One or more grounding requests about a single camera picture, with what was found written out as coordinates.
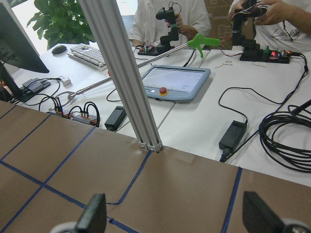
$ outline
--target metal rod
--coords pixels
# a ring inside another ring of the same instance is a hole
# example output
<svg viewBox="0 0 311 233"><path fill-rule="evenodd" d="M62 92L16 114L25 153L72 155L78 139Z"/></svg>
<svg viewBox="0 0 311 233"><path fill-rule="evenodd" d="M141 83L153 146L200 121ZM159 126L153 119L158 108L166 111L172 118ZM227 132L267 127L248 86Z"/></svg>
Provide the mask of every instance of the metal rod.
<svg viewBox="0 0 311 233"><path fill-rule="evenodd" d="M181 45L181 46L178 46L178 47L176 47L176 48L174 48L174 49L172 49L172 50L169 50L169 51L167 51L167 52L165 52L165 53L163 53L163 54L160 54L160 55L158 55L158 56L156 56L156 57L154 57L154 58L152 58L152 59L150 59L150 60L148 60L148 61L145 61L145 62L142 62L142 63L140 63L140 64L137 64L137 67L138 67L138 68L144 67L144 66L146 66L146 65L148 65L148 64L150 64L150 63L152 63L152 62L155 62L155 61L157 61L157 60L159 60L159 59L161 59L161 58L163 58L163 57L166 57L166 56L168 56L168 55L170 55L170 54L172 54L172 53L174 53L174 52L176 52L176 51L178 51L178 50L181 50L181 49L183 49L183 48L185 48L185 47L187 47L187 46L188 46L187 43L186 43L186 44L183 44L183 45ZM109 77L109 78L107 78L107 79L105 79L105 80L102 80L102 81L100 81L100 82L98 82L98 83L95 83L95 84L93 84L93 85L91 85L91 86L88 86L88 87L86 87L86 88L83 88L83 89L77 91L76 94L77 94L77 95L80 95L80 94L82 94L82 93L84 93L84 92L86 92L86 91L89 91L89 90L91 90L91 89L93 89L93 88L95 88L95 87L98 87L98 86L100 86L100 85L102 85L102 84L105 84L105 83L107 83L107 82L109 82L109 81L111 81L111 80L112 80L112 78Z"/></svg>

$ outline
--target green handle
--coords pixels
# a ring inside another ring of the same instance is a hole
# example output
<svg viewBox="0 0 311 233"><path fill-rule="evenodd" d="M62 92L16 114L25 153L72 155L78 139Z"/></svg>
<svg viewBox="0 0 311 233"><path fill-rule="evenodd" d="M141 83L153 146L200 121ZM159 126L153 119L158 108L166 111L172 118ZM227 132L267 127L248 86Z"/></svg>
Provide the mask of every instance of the green handle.
<svg viewBox="0 0 311 233"><path fill-rule="evenodd" d="M201 45L219 46L220 42L220 39L204 37L198 33L192 40L188 41L187 44L189 47L198 49L200 51L201 57L203 58Z"/></svg>

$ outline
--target human hand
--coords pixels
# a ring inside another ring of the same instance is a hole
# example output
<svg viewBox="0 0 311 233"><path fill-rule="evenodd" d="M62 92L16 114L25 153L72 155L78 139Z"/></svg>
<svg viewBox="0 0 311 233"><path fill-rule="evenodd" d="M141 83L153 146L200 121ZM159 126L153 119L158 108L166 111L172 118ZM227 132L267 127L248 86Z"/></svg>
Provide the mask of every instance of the human hand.
<svg viewBox="0 0 311 233"><path fill-rule="evenodd" d="M175 14L176 16L176 23L177 23L177 28L181 29L183 27L183 19L181 17L181 15L179 14ZM167 26L170 28L171 27L171 23L168 22L167 20L165 20Z"/></svg>
<svg viewBox="0 0 311 233"><path fill-rule="evenodd" d="M231 20L232 17L234 16L235 10L243 9L243 3L244 3L244 2L246 2L246 0L239 0L237 3L235 3L235 4L232 6L231 11L228 13L228 19L229 19L229 20Z"/></svg>
<svg viewBox="0 0 311 233"><path fill-rule="evenodd" d="M282 0L263 0L258 5L270 5L266 14L255 20L256 25L273 25L288 20L293 6Z"/></svg>

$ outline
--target person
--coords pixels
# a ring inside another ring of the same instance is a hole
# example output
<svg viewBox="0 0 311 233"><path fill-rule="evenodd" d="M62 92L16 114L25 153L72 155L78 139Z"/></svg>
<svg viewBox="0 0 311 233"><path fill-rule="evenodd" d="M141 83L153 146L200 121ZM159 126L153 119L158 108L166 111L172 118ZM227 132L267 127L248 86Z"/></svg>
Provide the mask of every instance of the person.
<svg viewBox="0 0 311 233"><path fill-rule="evenodd" d="M156 46L160 43L160 37L168 34L171 29L164 19L156 19L156 13L163 7L168 10L169 4L172 6L168 0L138 0L138 9L129 33L133 47L144 45L145 42ZM173 8L181 34L178 41L171 42L171 46L185 44L197 33L208 36L211 24L203 0L178 0L173 3Z"/></svg>
<svg viewBox="0 0 311 233"><path fill-rule="evenodd" d="M243 9L246 0L234 0L228 18L236 9ZM262 0L257 5L267 5L262 17L255 19L255 40L262 49L305 52L311 50L311 1L310 0Z"/></svg>

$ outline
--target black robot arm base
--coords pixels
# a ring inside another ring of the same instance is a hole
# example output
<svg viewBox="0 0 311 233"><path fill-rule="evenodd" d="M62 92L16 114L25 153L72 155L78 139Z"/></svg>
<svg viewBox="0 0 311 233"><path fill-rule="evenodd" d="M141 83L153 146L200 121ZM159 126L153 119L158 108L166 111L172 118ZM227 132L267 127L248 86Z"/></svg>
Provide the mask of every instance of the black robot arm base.
<svg viewBox="0 0 311 233"><path fill-rule="evenodd" d="M287 51L260 49L260 45L255 40L242 40L241 45L244 47L240 61L248 62L267 62L267 63L283 63L290 62L290 53Z"/></svg>

